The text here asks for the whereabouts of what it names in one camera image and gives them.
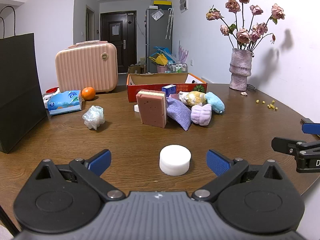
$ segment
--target suitcase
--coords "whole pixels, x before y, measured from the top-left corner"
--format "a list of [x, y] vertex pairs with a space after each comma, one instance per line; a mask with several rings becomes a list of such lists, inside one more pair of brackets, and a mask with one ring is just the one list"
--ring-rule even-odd
[[107, 41], [85, 41], [56, 55], [56, 71], [61, 92], [93, 87], [109, 92], [118, 83], [116, 47]]

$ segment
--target wooden table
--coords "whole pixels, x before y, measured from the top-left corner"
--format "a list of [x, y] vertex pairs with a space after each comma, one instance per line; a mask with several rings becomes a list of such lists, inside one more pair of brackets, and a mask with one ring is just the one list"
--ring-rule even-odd
[[[301, 115], [279, 102], [274, 104], [278, 111], [268, 109], [273, 98], [260, 91], [248, 91], [246, 97], [226, 84], [209, 84], [208, 91], [221, 98], [226, 110], [222, 115], [212, 115], [207, 127], [191, 124], [188, 131], [170, 119], [165, 129], [141, 124], [139, 113], [133, 110], [135, 104], [128, 103], [126, 87], [99, 94], [95, 101], [85, 102], [82, 111], [45, 118], [10, 154], [0, 153], [2, 207], [13, 219], [13, 201], [41, 160], [50, 158], [56, 164], [67, 164], [76, 157], [87, 159], [105, 148], [112, 152], [112, 164], [102, 178], [126, 194], [130, 190], [191, 194], [215, 178], [206, 165], [209, 149], [230, 159], [242, 157], [251, 164], [275, 159], [301, 194], [319, 177], [318, 173], [297, 173], [293, 156], [271, 148], [275, 136], [316, 140], [313, 135], [302, 133]], [[89, 130], [82, 120], [92, 105], [104, 108], [106, 122], [97, 131]], [[190, 169], [183, 176], [167, 176], [159, 168], [160, 150], [170, 144], [180, 144], [191, 151]]]

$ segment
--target open box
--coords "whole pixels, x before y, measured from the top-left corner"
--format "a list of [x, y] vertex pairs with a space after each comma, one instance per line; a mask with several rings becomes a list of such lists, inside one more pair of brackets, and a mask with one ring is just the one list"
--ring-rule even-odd
[[200, 91], [206, 93], [207, 83], [191, 73], [151, 73], [129, 74], [127, 79], [128, 100], [137, 102], [136, 95], [141, 89], [161, 91], [167, 85], [176, 85], [180, 91]]

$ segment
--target white cylindrical container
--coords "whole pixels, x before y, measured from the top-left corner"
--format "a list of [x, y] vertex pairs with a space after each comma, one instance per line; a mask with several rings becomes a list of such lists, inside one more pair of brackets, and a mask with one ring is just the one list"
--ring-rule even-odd
[[181, 145], [168, 145], [160, 152], [161, 171], [170, 176], [180, 176], [189, 170], [190, 151]]

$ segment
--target gray refrigerator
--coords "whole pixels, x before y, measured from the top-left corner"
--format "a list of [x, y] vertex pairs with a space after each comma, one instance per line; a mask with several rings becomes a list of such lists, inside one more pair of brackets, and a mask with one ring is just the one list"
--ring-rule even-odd
[[147, 9], [147, 23], [146, 23], [146, 63], [147, 63], [147, 72], [157, 73], [157, 66], [154, 61], [149, 59], [149, 56], [154, 54], [157, 50], [153, 47], [165, 47], [172, 52], [172, 34], [171, 39], [169, 40], [169, 31], [168, 37], [165, 39], [165, 35], [167, 33], [168, 19], [169, 19], [169, 11], [163, 10], [164, 15], [155, 20], [152, 17], [152, 13], [156, 12], [156, 9]]

